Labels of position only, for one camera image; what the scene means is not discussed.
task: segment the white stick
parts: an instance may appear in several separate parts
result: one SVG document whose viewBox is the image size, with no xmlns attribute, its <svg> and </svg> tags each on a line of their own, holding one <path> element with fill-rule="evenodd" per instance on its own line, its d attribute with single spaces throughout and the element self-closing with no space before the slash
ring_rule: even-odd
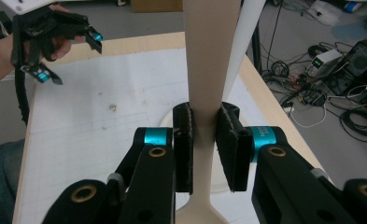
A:
<svg viewBox="0 0 367 224">
<path fill-rule="evenodd" d="M 242 5 L 241 14 L 233 37 L 233 49 L 224 86 L 223 101 L 228 102 L 230 92 L 238 76 L 242 60 L 249 46 L 250 39 L 264 7 L 265 0 L 246 0 Z"/>
</svg>

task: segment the robotic hand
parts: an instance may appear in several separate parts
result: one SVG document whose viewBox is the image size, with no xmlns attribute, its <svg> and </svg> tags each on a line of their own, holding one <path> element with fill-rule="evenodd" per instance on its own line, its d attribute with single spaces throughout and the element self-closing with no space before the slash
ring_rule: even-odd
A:
<svg viewBox="0 0 367 224">
<path fill-rule="evenodd" d="M 54 61 L 51 54 L 55 51 L 53 38 L 63 36 L 74 39 L 85 36 L 92 49 L 102 53 L 102 36 L 90 26 L 88 18 L 74 13 L 51 10 L 50 0 L 2 0 L 17 15 L 12 22 L 13 50 L 11 63 L 15 67 L 15 87 L 22 120 L 27 124 L 29 104 L 26 97 L 25 74 L 44 83 L 50 78 L 55 84 L 62 85 L 61 79 L 46 65 L 40 62 L 40 53 L 47 61 Z M 24 42 L 29 42 L 26 56 Z"/>
<path fill-rule="evenodd" d="M 243 127 L 239 108 L 223 103 L 216 142 L 231 191 L 247 190 L 257 160 L 252 202 L 260 223 L 367 223 L 367 180 L 344 190 L 317 173 L 277 127 Z M 68 187 L 43 223 L 175 223 L 175 193 L 192 194 L 189 104 L 174 108 L 174 128 L 138 128 L 130 150 L 106 184 Z"/>
<path fill-rule="evenodd" d="M 13 19 L 13 34 L 11 63 L 41 83 L 51 78 L 55 84 L 62 84 L 61 79 L 39 59 L 41 52 L 47 61 L 55 61 L 50 56 L 55 51 L 52 43 L 54 37 L 62 35 L 66 39 L 74 39 L 77 35 L 84 35 L 92 49 L 102 53 L 102 36 L 90 26 L 86 16 L 51 10 L 48 6 L 16 15 Z M 28 61 L 25 61 L 23 48 L 26 41 L 30 43 Z"/>
</svg>

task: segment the wooden table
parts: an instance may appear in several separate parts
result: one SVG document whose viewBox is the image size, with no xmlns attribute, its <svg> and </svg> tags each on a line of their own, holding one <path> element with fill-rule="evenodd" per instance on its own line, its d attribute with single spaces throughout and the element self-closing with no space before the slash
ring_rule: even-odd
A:
<svg viewBox="0 0 367 224">
<path fill-rule="evenodd" d="M 184 49 L 185 48 L 185 36 L 184 33 L 173 33 L 165 35 L 151 35 L 151 36 L 139 36 L 132 38 L 107 40 L 103 42 L 103 54 L 98 54 L 95 50 L 91 50 L 87 44 L 76 44 L 72 47 L 71 51 L 58 60 L 55 63 L 49 63 L 49 65 L 58 65 L 65 63 L 72 63 L 75 61 L 86 60 L 96 57 L 126 55 L 137 52 L 147 52 L 160 49 Z M 308 145 L 300 136 L 296 128 L 289 121 L 287 115 L 280 107 L 279 103 L 271 94 L 265 83 L 262 81 L 256 69 L 253 67 L 250 60 L 245 57 L 241 69 L 239 71 L 247 91 L 251 94 L 258 109 L 262 112 L 263 116 L 268 121 L 270 126 L 279 126 L 285 132 L 289 143 L 295 148 L 303 157 L 305 157 L 314 167 L 321 167 L 317 158 L 314 156 Z M 31 138 L 31 128 L 33 122 L 33 113 L 29 118 L 28 131 L 26 134 L 26 140 Z M 18 223 L 17 214 L 20 213 L 20 200 L 21 191 L 23 188 L 23 177 L 25 170 L 25 162 L 28 157 L 28 145 L 25 143 L 25 149 L 22 159 L 22 168 L 19 184 L 19 193 L 17 196 L 17 203 L 15 208 L 14 223 Z"/>
</svg>

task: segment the gray pants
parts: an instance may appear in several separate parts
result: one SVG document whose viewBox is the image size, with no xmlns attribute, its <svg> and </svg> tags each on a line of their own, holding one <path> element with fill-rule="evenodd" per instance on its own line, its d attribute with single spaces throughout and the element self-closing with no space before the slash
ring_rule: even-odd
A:
<svg viewBox="0 0 367 224">
<path fill-rule="evenodd" d="M 24 140 L 0 145 L 0 223 L 11 223 Z"/>
</svg>

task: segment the gray floor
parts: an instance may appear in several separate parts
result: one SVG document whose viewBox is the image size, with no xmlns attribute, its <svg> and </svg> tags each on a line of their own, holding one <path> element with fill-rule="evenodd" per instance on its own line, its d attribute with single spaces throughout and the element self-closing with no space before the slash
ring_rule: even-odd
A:
<svg viewBox="0 0 367 224">
<path fill-rule="evenodd" d="M 124 38 L 138 35 L 155 35 L 184 30 L 183 14 L 140 13 L 135 14 L 129 6 L 116 7 L 114 1 L 64 3 L 72 11 L 89 16 L 90 23 L 105 39 Z M 9 16 L 13 13 L 0 3 L 0 10 Z M 278 8 L 266 5 L 260 20 L 261 43 L 269 49 Z M 356 15 L 343 14 L 339 25 L 357 24 L 367 20 L 367 10 Z M 336 37 L 336 30 L 325 26 L 299 12 L 282 9 L 275 32 L 271 54 L 278 59 L 289 59 L 305 53 L 309 46 L 324 41 L 334 43 L 343 41 L 354 44 L 358 39 L 350 34 Z M 262 58 L 263 68 L 266 61 Z M 300 72 L 302 66 L 294 71 Z M 30 98 L 32 80 L 27 80 Z M 295 118 L 302 124 L 311 124 L 321 119 L 318 108 L 306 109 L 296 104 Z M 12 81 L 0 83 L 0 143 L 21 139 L 25 136 L 25 126 L 20 121 L 20 112 L 15 99 Z M 305 129 L 297 125 L 307 144 L 312 148 L 333 182 L 338 188 L 351 178 L 367 178 L 367 143 L 349 137 L 341 128 L 337 117 L 327 114 L 324 122 L 313 128 Z"/>
</svg>

